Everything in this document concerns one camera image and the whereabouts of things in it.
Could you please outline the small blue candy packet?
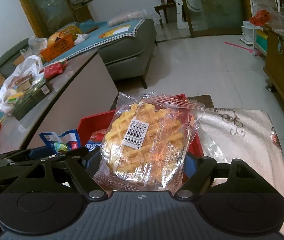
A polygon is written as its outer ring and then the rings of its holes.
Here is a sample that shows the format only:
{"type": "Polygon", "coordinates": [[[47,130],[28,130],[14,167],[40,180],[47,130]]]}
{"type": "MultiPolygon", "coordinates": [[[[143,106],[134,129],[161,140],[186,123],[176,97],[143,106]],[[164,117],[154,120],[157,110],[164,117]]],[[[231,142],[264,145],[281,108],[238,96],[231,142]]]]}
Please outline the small blue candy packet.
{"type": "Polygon", "coordinates": [[[55,132],[43,132],[39,133],[39,137],[54,154],[67,153],[81,147],[77,129],[65,131],[61,135],[55,132]]]}

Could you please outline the waffle cookies clear packet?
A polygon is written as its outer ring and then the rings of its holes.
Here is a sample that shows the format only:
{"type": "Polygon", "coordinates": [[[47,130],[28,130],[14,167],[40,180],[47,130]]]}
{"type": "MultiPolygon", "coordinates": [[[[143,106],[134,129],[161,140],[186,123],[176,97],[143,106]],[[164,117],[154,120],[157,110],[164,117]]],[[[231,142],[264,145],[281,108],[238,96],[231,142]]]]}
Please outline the waffle cookies clear packet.
{"type": "Polygon", "coordinates": [[[176,192],[204,113],[196,100],[120,93],[94,180],[108,190],[176,192]]]}

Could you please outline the red blue cake packet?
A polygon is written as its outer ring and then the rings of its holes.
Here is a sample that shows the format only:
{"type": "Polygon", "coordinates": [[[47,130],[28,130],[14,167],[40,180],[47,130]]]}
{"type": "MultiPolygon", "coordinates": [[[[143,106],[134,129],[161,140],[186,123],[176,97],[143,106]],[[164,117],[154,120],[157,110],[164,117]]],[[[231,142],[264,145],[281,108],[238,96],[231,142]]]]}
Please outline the red blue cake packet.
{"type": "Polygon", "coordinates": [[[107,133],[106,128],[92,133],[92,135],[90,136],[89,140],[85,145],[85,147],[89,150],[89,152],[92,152],[93,150],[101,146],[102,140],[106,133],[107,133]]]}

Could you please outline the red cardboard box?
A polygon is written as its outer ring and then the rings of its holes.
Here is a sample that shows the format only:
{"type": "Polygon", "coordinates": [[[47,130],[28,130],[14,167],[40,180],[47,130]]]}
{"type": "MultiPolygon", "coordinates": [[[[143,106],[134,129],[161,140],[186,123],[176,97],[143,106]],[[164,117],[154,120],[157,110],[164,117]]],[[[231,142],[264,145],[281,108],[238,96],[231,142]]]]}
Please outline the red cardboard box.
{"type": "MultiPolygon", "coordinates": [[[[114,100],[113,105],[111,106],[111,110],[109,112],[103,112],[87,116],[81,119],[77,127],[77,131],[82,146],[86,145],[92,133],[109,127],[116,109],[116,104],[117,104],[117,99],[114,100]]],[[[204,156],[198,135],[195,136],[194,140],[189,146],[188,151],[198,158],[204,156]]]]}

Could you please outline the floral tablecloth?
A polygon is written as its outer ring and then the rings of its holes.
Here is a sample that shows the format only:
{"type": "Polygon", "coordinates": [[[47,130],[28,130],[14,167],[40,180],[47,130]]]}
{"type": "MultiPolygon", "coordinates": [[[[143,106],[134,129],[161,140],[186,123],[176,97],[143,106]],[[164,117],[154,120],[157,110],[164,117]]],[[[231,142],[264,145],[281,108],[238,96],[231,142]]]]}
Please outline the floral tablecloth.
{"type": "MultiPolygon", "coordinates": [[[[219,163],[242,159],[284,197],[284,155],[267,113],[208,108],[197,135],[205,156],[219,163]]],[[[280,232],[284,235],[284,223],[280,232]]]]}

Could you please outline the grey coffee table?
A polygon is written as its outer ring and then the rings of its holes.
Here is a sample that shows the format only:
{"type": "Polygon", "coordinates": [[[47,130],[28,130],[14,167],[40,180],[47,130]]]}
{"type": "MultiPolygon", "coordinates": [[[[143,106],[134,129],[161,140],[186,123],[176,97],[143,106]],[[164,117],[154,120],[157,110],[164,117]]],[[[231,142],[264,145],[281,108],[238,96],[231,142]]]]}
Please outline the grey coffee table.
{"type": "Polygon", "coordinates": [[[21,120],[4,120],[0,154],[43,146],[40,133],[76,129],[83,117],[109,111],[118,94],[96,49],[69,60],[64,73],[50,84],[52,91],[21,120]]]}

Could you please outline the dark green box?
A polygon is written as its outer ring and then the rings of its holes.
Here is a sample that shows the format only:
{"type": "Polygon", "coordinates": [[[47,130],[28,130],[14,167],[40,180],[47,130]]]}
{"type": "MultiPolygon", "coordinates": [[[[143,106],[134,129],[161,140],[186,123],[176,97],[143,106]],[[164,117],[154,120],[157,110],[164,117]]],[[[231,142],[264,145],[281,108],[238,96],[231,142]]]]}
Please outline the dark green box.
{"type": "Polygon", "coordinates": [[[52,91],[53,87],[47,80],[39,81],[39,83],[30,87],[22,98],[17,101],[12,115],[17,120],[21,120],[52,91]]]}

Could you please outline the white plastic bag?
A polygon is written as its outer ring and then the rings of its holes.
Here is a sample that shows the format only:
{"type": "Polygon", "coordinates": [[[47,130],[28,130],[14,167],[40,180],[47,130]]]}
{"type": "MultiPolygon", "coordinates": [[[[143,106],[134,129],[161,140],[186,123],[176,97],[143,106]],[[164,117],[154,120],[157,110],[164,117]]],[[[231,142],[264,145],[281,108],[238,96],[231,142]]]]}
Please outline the white plastic bag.
{"type": "Polygon", "coordinates": [[[14,106],[9,103],[9,96],[18,94],[15,87],[22,84],[29,77],[39,74],[43,68],[42,60],[39,56],[31,55],[20,63],[13,73],[4,81],[0,89],[0,111],[4,114],[11,114],[14,106]]]}

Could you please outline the red packet on table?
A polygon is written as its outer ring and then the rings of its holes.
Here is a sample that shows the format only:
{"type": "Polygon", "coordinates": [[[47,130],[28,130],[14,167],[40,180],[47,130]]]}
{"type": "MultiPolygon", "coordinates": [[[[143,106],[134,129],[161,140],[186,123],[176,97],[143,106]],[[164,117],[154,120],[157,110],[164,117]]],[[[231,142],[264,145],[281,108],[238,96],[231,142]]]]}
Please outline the red packet on table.
{"type": "Polygon", "coordinates": [[[46,80],[51,80],[54,77],[62,74],[67,67],[67,60],[57,61],[50,64],[43,69],[44,77],[46,80]]]}

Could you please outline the grey sofa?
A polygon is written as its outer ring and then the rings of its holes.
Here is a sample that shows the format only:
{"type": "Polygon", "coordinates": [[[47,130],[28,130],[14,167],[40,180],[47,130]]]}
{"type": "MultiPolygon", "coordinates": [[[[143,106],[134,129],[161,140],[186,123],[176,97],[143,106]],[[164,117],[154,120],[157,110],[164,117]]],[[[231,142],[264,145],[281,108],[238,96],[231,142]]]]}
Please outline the grey sofa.
{"type": "Polygon", "coordinates": [[[144,20],[136,29],[135,37],[123,37],[101,46],[101,56],[113,81],[138,79],[146,89],[145,76],[157,45],[153,20],[144,20]]]}

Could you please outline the orange plastic basket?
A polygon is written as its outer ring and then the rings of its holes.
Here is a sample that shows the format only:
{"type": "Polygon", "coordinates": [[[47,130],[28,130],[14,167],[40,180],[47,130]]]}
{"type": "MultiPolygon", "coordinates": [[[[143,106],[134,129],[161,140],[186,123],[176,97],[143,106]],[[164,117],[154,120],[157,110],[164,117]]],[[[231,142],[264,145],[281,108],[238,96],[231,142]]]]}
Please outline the orange plastic basket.
{"type": "Polygon", "coordinates": [[[57,58],[61,54],[65,53],[66,51],[73,48],[74,42],[72,34],[68,34],[62,39],[59,39],[58,41],[54,42],[52,45],[48,46],[44,50],[40,52],[41,57],[46,62],[50,62],[53,59],[57,58]]]}

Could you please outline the teal sofa blanket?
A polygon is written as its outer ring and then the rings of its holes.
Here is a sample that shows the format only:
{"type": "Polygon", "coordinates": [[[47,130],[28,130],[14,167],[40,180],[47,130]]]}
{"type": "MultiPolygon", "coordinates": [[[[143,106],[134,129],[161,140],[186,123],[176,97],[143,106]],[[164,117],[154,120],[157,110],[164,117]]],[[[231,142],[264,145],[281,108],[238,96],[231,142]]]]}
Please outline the teal sofa blanket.
{"type": "Polygon", "coordinates": [[[55,60],[69,60],[91,49],[99,48],[112,42],[117,42],[125,37],[135,38],[139,27],[145,20],[145,18],[131,20],[113,27],[109,27],[107,22],[102,22],[103,25],[89,33],[88,37],[84,41],[61,54],[55,58],[55,60]]]}

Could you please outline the pink fly swatter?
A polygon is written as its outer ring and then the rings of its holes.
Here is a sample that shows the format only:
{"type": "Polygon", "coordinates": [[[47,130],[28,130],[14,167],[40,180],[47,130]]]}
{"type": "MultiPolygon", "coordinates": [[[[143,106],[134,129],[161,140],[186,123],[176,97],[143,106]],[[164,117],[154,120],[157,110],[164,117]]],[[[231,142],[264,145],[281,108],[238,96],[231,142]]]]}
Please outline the pink fly swatter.
{"type": "Polygon", "coordinates": [[[230,45],[230,46],[234,46],[236,48],[241,48],[243,50],[246,50],[248,52],[250,52],[253,56],[259,56],[261,55],[261,52],[257,49],[249,49],[249,48],[246,48],[246,47],[243,47],[243,46],[239,46],[237,44],[233,44],[233,43],[230,43],[230,42],[224,42],[224,44],[227,44],[227,45],[230,45]]]}

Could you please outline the white stacked containers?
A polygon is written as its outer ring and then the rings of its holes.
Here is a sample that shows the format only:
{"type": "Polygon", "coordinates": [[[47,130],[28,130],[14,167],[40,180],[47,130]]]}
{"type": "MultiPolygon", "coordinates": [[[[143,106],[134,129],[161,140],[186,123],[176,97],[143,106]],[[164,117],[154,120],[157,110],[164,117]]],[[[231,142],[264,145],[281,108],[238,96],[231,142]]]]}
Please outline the white stacked containers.
{"type": "Polygon", "coordinates": [[[249,21],[243,21],[241,40],[248,45],[251,45],[254,42],[254,28],[249,21]]]}

